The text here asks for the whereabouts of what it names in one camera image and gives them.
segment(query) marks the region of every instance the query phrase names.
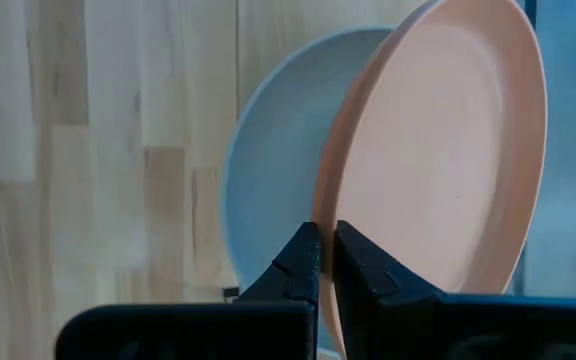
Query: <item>light wood surface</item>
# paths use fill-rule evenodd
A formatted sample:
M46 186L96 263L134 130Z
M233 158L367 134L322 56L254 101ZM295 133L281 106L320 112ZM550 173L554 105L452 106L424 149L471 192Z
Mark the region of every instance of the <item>light wood surface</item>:
M281 59L421 0L0 0L0 359L96 304L220 301L238 109Z

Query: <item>light blue plate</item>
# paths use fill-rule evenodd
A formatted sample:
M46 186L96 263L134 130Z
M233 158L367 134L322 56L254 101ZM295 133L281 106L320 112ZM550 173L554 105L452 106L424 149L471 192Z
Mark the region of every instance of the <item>light blue plate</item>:
M392 28L355 29L290 55L246 105L225 163L222 232L242 290L309 221L319 160L350 84ZM319 346L333 343L319 319Z

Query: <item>black plastic holder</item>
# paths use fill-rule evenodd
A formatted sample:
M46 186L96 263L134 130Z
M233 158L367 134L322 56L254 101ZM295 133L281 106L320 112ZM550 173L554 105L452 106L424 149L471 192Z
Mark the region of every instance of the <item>black plastic holder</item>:
M576 300L447 294L344 221L333 256L349 360L576 358ZM56 358L314 359L320 259L304 223L232 304L95 308L64 327Z

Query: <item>blue wall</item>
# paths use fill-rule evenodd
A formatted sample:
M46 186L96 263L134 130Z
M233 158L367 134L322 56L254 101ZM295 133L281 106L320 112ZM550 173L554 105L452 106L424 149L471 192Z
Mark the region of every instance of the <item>blue wall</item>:
M576 296L576 0L539 0L548 83L544 177L526 245L525 293Z

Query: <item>ceramic plate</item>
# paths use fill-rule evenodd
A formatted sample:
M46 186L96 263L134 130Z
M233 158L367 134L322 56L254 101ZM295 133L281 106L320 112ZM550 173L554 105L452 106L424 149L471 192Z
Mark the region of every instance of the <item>ceramic plate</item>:
M443 290L502 293L545 139L541 55L515 1L431 1L388 36L335 118L315 194L321 306L338 349L336 220Z
M321 152L351 82L390 28L350 30L292 54L243 111L225 165L222 228L242 290L310 220ZM332 342L319 326L320 346Z

